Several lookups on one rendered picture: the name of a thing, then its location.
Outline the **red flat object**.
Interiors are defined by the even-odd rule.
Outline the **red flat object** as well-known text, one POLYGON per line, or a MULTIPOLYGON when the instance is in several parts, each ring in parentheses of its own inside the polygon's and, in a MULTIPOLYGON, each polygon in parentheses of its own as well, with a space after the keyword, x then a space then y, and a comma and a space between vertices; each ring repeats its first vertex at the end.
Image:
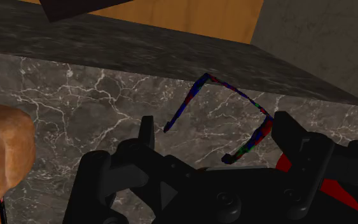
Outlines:
MULTIPOLYGON (((291 162, 284 154, 281 154, 275 168, 287 172, 291 168, 291 162)), ((341 187, 337 180, 323 179, 320 191, 358 211, 357 201, 341 187)))

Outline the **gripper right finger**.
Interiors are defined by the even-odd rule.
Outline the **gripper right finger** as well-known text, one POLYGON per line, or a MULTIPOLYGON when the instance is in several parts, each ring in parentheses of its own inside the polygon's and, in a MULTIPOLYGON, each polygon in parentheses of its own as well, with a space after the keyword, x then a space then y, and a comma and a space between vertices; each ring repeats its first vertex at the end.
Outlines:
POLYGON ((285 111, 275 114, 272 138, 291 162, 292 183, 285 191, 290 220, 358 218, 358 211, 320 191, 323 179, 337 180, 358 203, 358 140, 342 146, 305 130, 285 111))

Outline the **multicoloured glasses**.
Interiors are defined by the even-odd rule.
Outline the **multicoloured glasses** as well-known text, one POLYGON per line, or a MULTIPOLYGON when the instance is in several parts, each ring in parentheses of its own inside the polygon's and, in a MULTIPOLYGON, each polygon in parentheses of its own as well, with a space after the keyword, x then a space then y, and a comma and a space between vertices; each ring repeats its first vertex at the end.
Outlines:
POLYGON ((215 76, 205 73, 203 74, 199 79, 194 82, 192 87, 190 88, 187 96, 185 97, 183 103, 180 105, 179 109, 176 111, 175 115, 172 117, 172 119, 166 123, 166 125, 163 128, 163 132, 166 133, 169 131, 173 124, 176 122, 176 120, 180 117, 186 106, 189 104, 190 100, 196 96, 197 93, 201 90, 201 88, 205 85, 207 81, 212 81, 214 83, 218 83, 219 85, 222 85, 234 92, 236 92, 238 95, 246 98, 251 104, 253 104, 255 107, 257 107, 262 114, 265 115, 265 119, 263 120, 263 123, 253 132, 250 139, 232 155, 229 153, 226 153, 222 158, 221 161, 224 164, 234 164, 237 160, 239 160, 243 155, 246 153, 249 153, 251 150, 255 148, 272 130, 273 127, 273 116, 270 115, 262 106, 260 106, 258 103, 254 102, 249 96, 244 94, 243 92, 239 91, 236 87, 228 84, 225 81, 222 81, 215 76))

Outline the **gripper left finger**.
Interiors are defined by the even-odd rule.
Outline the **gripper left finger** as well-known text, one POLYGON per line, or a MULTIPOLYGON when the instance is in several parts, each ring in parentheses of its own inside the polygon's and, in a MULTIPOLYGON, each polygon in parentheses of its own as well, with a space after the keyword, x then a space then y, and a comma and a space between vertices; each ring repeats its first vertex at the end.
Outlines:
POLYGON ((153 117, 143 116, 138 137, 122 141, 115 153, 83 155, 62 224, 128 224, 111 206, 118 191, 131 188, 154 212, 152 224, 163 224, 161 182, 167 165, 154 145, 153 117))

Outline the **brown bread loaf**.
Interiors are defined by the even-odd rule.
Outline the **brown bread loaf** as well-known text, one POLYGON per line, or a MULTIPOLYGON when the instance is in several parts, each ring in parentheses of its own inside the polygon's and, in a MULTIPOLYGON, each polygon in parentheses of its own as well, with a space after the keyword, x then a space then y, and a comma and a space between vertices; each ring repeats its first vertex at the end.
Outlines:
POLYGON ((30 115, 0 104, 0 199, 26 177, 35 157, 35 127, 30 115))

